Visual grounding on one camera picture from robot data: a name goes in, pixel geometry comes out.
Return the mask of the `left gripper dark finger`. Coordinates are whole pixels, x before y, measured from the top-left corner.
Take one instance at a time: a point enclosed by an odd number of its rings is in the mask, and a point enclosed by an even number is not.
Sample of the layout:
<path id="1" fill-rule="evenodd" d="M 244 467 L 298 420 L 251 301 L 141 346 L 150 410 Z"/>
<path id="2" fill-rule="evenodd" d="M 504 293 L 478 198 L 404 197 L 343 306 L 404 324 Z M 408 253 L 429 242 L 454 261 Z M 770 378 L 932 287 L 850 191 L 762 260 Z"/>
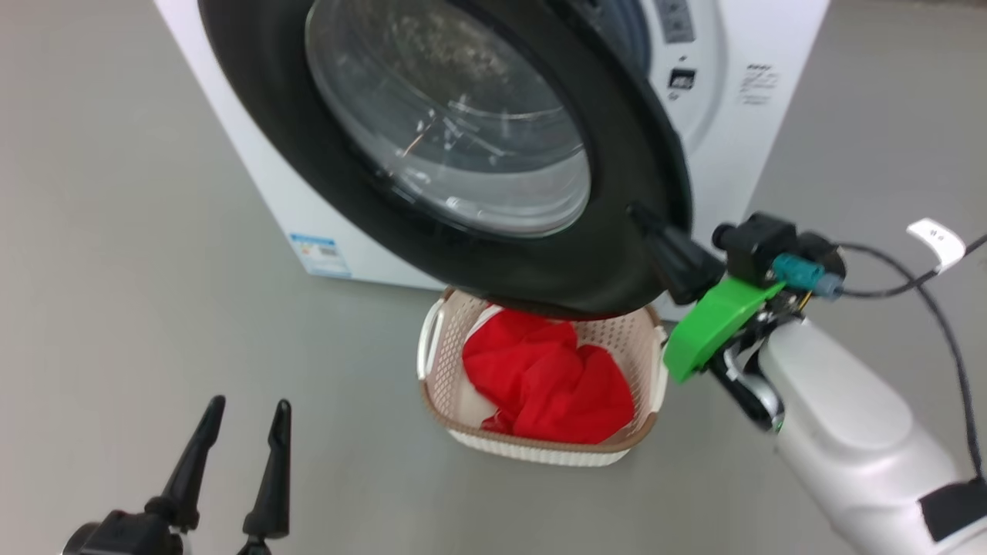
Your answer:
<path id="1" fill-rule="evenodd" d="M 243 533 L 253 541 L 281 540 L 291 523 L 292 406 L 276 404 L 268 432 L 269 454 L 253 509 L 244 518 Z"/>
<path id="2" fill-rule="evenodd" d="M 183 531 L 200 526 L 198 502 L 202 480 L 209 451 L 220 432 L 225 406 L 223 395 L 209 400 L 162 493 L 145 503 L 145 513 L 156 514 L 169 526 Z"/>

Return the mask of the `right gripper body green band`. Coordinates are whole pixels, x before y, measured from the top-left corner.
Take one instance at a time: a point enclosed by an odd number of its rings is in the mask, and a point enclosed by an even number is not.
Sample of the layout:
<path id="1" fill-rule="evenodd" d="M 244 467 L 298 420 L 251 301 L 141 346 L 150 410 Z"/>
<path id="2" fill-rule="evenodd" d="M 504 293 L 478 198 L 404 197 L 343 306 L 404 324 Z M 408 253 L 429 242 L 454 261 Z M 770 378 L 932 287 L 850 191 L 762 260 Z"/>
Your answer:
<path id="1" fill-rule="evenodd" d="M 758 288 L 736 277 L 725 277 L 706 292 L 677 324 L 664 345 L 662 361 L 669 376 L 687 382 L 758 311 L 785 288 L 785 282 Z"/>

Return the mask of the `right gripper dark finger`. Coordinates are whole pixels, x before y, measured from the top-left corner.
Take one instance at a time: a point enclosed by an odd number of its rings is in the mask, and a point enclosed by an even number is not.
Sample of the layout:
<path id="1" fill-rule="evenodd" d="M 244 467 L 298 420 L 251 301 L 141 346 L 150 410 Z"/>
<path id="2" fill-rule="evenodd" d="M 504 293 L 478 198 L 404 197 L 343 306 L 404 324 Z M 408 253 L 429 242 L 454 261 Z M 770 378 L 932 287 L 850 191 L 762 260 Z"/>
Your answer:
<path id="1" fill-rule="evenodd" d="M 675 304 L 696 303 L 725 277 L 726 264 L 687 233 L 640 203 L 629 204 L 627 212 L 644 240 L 660 284 Z"/>

